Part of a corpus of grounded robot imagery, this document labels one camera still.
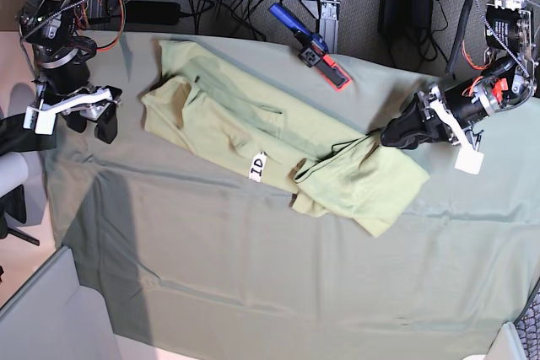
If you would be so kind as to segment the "robot arm at right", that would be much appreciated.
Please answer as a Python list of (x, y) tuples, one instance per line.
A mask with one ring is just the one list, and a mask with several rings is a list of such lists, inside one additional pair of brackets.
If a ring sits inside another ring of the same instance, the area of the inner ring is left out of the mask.
[(116, 110), (122, 92), (90, 81), (88, 60), (110, 50), (115, 42), (100, 46), (82, 35), (87, 29), (86, 6), (91, 0), (27, 0), (19, 12), (19, 44), (31, 46), (26, 57), (36, 86), (23, 127), (50, 136), (58, 117), (82, 133), (88, 123), (94, 135), (107, 144), (118, 132)]

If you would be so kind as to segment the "robot arm at left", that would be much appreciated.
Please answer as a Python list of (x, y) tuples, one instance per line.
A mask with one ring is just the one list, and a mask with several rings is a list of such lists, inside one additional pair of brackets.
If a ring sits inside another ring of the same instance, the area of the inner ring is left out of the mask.
[(451, 51), (470, 56), (465, 34), (473, 9), (483, 23), (487, 48), (477, 75), (463, 83), (421, 83), (400, 116), (381, 132), (386, 147), (412, 150), (423, 143), (448, 142), (477, 152), (482, 135), (474, 127), (482, 120), (524, 105), (537, 91), (533, 0), (465, 0)]

